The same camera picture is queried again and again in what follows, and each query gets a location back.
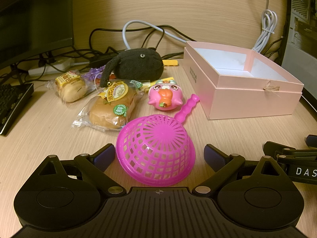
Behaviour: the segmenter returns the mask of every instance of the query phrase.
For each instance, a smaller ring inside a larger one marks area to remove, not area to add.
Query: metal screw
[[[210,188],[207,186],[198,186],[195,188],[195,191],[201,194],[206,194],[208,192],[210,192]]]
[[[123,188],[119,186],[112,186],[108,189],[108,192],[111,194],[119,194],[123,192]]]

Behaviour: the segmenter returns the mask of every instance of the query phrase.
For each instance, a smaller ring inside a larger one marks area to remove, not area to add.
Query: yellow label
[[[74,79],[80,78],[79,75],[77,75],[75,72],[69,71],[64,73],[63,75],[56,78],[56,81],[60,86],[63,86],[66,83],[71,82]]]
[[[103,99],[108,102],[117,101],[123,98],[128,93],[128,85],[124,82],[114,82],[110,87],[104,88],[103,92],[99,93]]]

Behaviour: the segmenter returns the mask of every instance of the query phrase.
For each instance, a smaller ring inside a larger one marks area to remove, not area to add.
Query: crosshair marking
[[[155,191],[155,193],[157,193],[158,195],[161,195],[163,193],[163,191],[162,190],[157,190],[157,191]]]

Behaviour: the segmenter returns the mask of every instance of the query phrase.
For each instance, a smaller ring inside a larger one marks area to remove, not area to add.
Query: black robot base
[[[132,187],[126,193],[103,173],[115,158],[113,145],[74,160],[50,155],[15,197],[23,228],[13,237],[306,237],[295,228],[304,200],[272,157],[246,161],[210,144],[204,157],[216,173],[192,192]]]

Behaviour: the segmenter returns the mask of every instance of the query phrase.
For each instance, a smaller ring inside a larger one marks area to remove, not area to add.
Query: pink box
[[[254,50],[188,41],[183,67],[209,120],[292,114],[304,84]]]

